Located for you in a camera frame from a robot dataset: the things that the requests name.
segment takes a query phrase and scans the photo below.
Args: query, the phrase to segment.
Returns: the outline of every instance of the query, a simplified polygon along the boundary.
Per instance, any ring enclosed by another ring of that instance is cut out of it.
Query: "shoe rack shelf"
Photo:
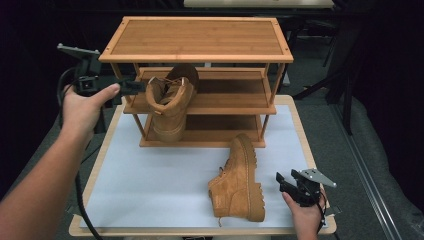
[[[265,147],[274,97],[286,64],[293,56],[275,18],[124,17],[99,60],[110,63],[117,78],[119,64],[131,63],[136,81],[165,77],[172,68],[140,67],[140,63],[259,63],[263,67],[197,67],[199,89],[187,109],[183,138],[156,140],[144,93],[126,97],[124,113],[132,114],[141,132],[140,146],[228,147],[239,133],[254,147]],[[273,89],[267,77],[279,64]],[[142,123],[139,115],[146,114]]]

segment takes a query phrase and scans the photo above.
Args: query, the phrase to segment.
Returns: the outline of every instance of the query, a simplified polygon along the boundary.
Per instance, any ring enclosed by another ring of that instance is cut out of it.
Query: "dark floor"
[[[328,41],[329,39],[307,37],[301,37],[297,41],[296,47],[292,49],[295,61],[288,68],[290,85],[283,87],[281,94],[294,95],[302,91],[304,86],[312,85],[326,76],[327,68],[322,64],[329,47]],[[326,189],[331,204],[339,206],[343,211],[336,216],[338,236],[340,239],[361,240],[424,239],[422,230],[421,233],[416,230],[416,226],[423,221],[422,213],[404,197],[388,172],[384,149],[367,118],[366,110],[355,100],[352,106],[353,140],[394,223],[394,231],[385,231],[384,222],[381,222],[383,220],[376,214],[384,209],[376,209],[369,198],[370,194],[364,187],[369,182],[363,182],[359,177],[352,146],[339,126],[339,106],[327,105],[324,99],[326,92],[325,88],[318,90],[307,98],[296,101],[296,106],[318,169],[338,185],[335,189]],[[113,110],[106,111],[108,121],[112,114]],[[53,126],[20,179],[51,145],[57,133],[57,126]],[[101,144],[103,137],[104,135],[96,135],[87,152]],[[83,185],[87,182],[96,155],[97,152],[81,167]],[[69,208],[64,213],[55,239],[73,239],[68,228],[72,213],[77,212],[74,194],[69,198]],[[295,239],[295,236],[274,236],[273,239]],[[320,239],[336,239],[336,236],[320,236]]]

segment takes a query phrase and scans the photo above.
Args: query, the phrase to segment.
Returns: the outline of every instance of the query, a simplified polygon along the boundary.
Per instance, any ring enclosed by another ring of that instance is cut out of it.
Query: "forearm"
[[[85,144],[84,138],[59,136],[28,176],[1,203],[1,239],[53,238]]]

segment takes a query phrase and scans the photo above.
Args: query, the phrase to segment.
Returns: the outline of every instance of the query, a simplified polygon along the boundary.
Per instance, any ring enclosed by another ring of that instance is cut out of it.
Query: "boot sole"
[[[252,222],[263,222],[265,219],[265,202],[260,183],[255,183],[256,153],[252,142],[245,134],[238,135],[237,138],[244,147],[247,165],[247,189],[249,212],[247,219]]]

